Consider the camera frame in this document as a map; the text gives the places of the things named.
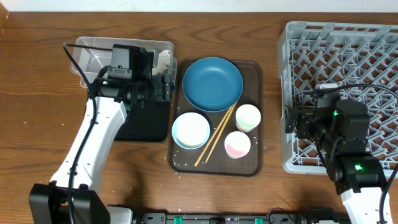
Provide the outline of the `light blue small bowl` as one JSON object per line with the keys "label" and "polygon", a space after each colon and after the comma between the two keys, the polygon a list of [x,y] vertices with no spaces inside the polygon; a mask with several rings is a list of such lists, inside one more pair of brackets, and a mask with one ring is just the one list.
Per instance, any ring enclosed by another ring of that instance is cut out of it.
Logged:
{"label": "light blue small bowl", "polygon": [[175,143],[184,149],[197,149],[209,139],[210,124],[199,113],[181,114],[172,125],[172,137]]}

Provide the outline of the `white cup green inside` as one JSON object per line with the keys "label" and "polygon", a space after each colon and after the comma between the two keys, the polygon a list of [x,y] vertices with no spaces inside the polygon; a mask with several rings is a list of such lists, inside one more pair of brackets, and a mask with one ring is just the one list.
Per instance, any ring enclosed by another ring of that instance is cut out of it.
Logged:
{"label": "white cup green inside", "polygon": [[248,133],[260,124],[261,112],[254,105],[245,104],[236,110],[235,118],[237,128]]}

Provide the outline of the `white cup pink inside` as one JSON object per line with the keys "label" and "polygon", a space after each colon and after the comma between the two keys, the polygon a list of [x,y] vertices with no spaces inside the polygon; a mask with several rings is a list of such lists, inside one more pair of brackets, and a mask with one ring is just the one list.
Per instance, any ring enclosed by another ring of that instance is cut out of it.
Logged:
{"label": "white cup pink inside", "polygon": [[234,131],[225,138],[224,148],[230,158],[239,159],[250,151],[251,141],[246,133]]}

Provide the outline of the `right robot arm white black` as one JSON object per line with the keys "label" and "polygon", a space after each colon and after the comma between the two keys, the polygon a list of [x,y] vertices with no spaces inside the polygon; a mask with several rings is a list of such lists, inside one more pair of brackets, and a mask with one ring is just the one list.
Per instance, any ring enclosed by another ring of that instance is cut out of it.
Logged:
{"label": "right robot arm white black", "polygon": [[315,141],[318,155],[351,223],[392,223],[387,179],[366,150],[368,108],[354,100],[318,100],[314,109],[285,110],[285,132]]}

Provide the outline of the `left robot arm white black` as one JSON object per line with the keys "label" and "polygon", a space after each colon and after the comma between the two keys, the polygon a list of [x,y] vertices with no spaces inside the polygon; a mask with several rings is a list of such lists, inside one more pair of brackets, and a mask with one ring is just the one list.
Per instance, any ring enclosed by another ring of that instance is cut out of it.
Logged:
{"label": "left robot arm white black", "polygon": [[91,82],[71,62],[87,87],[88,101],[77,136],[48,184],[34,184],[29,205],[34,223],[137,223],[131,208],[105,205],[99,185],[112,143],[133,105],[171,100],[168,77],[153,75],[158,53],[133,45],[109,49],[111,64]]}

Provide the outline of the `black waste tray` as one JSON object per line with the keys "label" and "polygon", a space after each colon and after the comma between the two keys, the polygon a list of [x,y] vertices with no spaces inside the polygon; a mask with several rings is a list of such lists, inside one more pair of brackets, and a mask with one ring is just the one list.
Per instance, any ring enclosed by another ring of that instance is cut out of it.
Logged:
{"label": "black waste tray", "polygon": [[167,135],[169,101],[146,98],[148,83],[90,84],[85,118],[78,136],[84,145],[117,141],[163,141]]}

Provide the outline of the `clear plastic waste bin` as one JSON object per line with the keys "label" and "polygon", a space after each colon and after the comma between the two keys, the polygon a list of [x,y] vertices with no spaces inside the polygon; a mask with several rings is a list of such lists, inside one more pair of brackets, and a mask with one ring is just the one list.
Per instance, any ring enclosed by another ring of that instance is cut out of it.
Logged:
{"label": "clear plastic waste bin", "polygon": [[100,70],[108,65],[111,65],[112,48],[113,45],[133,45],[142,47],[147,52],[152,54],[153,63],[157,60],[157,55],[163,50],[170,51],[170,65],[167,72],[160,75],[170,75],[174,81],[177,74],[177,59],[174,57],[174,45],[171,42],[163,40],[144,40],[144,39],[123,39],[114,37],[79,37],[76,44],[81,47],[74,48],[73,59],[78,63],[79,67],[83,70],[88,81],[93,83],[98,76]]}

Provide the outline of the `grey dishwasher rack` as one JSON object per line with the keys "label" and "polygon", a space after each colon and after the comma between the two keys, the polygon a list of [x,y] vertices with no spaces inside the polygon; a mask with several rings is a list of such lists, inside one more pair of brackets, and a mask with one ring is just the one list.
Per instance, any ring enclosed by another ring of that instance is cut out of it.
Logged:
{"label": "grey dishwasher rack", "polygon": [[311,109],[315,86],[336,83],[343,99],[368,107],[366,149],[390,176],[397,164],[397,27],[291,21],[277,51],[282,108]]}

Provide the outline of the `crumpled white tissue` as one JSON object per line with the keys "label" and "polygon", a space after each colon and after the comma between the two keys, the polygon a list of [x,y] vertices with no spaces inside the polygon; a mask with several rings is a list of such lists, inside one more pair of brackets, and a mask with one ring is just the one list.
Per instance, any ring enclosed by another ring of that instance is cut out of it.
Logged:
{"label": "crumpled white tissue", "polygon": [[170,51],[163,50],[161,53],[157,55],[157,60],[154,62],[154,66],[152,68],[153,75],[160,75],[164,72],[167,72],[170,65]]}

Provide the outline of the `dark blue plate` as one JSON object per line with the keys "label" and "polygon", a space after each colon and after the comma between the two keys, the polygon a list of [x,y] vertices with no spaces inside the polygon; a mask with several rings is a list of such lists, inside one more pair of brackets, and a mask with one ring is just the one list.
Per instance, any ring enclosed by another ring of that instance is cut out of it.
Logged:
{"label": "dark blue plate", "polygon": [[186,99],[206,112],[220,112],[235,104],[243,93],[243,76],[231,61],[206,57],[185,71],[182,90]]}

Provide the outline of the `wooden chopstick left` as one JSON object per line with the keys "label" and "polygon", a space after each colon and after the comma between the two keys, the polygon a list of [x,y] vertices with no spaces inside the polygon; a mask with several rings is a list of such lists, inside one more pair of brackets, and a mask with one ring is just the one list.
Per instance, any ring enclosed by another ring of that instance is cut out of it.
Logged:
{"label": "wooden chopstick left", "polygon": [[207,144],[206,144],[204,150],[202,150],[200,156],[198,157],[197,161],[195,162],[195,164],[194,164],[195,167],[200,163],[200,161],[201,161],[202,157],[205,155],[207,149],[210,147],[210,145],[212,144],[212,142],[216,139],[216,133],[215,133],[215,132],[216,132],[216,130],[215,130],[214,133],[211,135],[211,138],[208,140],[208,142],[207,142]]}

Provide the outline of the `wooden chopstick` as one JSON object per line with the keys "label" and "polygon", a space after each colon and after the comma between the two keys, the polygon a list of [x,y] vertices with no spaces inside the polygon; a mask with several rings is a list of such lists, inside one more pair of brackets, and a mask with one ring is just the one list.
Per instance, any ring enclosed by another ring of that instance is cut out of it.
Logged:
{"label": "wooden chopstick", "polygon": [[215,130],[214,133],[211,135],[211,138],[208,140],[208,142],[207,142],[207,144],[206,144],[204,150],[202,150],[200,156],[198,157],[197,161],[195,162],[195,164],[194,164],[195,167],[200,163],[200,161],[201,161],[202,157],[205,155],[207,149],[210,147],[210,145],[212,144],[212,142],[216,139],[216,133],[215,133],[215,132],[216,132],[216,130]]}
{"label": "wooden chopstick", "polygon": [[228,123],[228,121],[229,121],[229,119],[230,119],[235,107],[236,107],[236,103],[228,110],[228,112],[225,114],[224,118],[221,120],[221,123],[216,128],[216,132],[215,132],[216,133],[216,139],[214,140],[214,143],[213,143],[213,145],[212,145],[212,147],[210,149],[210,152],[209,152],[209,154],[208,154],[208,156],[207,156],[207,158],[205,160],[205,163],[207,163],[209,161],[209,159],[210,159],[210,157],[211,157],[211,155],[212,155],[212,153],[213,153],[218,141],[220,140],[221,135],[222,135],[222,133],[223,133],[225,127],[226,127],[226,124]]}

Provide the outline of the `wooden chopstick right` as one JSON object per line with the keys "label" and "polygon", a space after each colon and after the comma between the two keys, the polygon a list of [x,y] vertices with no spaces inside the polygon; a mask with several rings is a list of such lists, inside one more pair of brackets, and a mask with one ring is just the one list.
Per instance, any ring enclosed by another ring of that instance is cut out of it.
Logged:
{"label": "wooden chopstick right", "polygon": [[208,154],[208,156],[207,156],[207,158],[205,160],[205,163],[207,163],[209,161],[209,159],[210,159],[210,157],[211,157],[211,155],[212,155],[212,153],[213,153],[218,141],[220,140],[221,135],[222,135],[222,133],[223,133],[225,127],[226,127],[226,124],[228,123],[228,121],[229,121],[229,119],[230,119],[235,107],[236,107],[236,103],[228,110],[228,112],[225,114],[224,118],[221,120],[221,123],[216,128],[216,132],[215,132],[216,133],[216,139],[214,140],[214,143],[213,143],[213,145],[212,145],[212,147],[210,149],[210,152],[209,152],[209,154]]}

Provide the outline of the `black rail with green clips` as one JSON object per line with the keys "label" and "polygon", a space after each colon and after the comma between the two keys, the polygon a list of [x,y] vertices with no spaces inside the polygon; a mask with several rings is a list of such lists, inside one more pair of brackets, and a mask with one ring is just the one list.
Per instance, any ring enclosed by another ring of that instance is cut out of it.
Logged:
{"label": "black rail with green clips", "polygon": [[349,224],[349,217],[331,210],[309,210],[304,213],[288,214],[271,211],[268,214],[165,214],[144,213],[140,223],[144,224],[289,224],[289,223],[331,223]]}

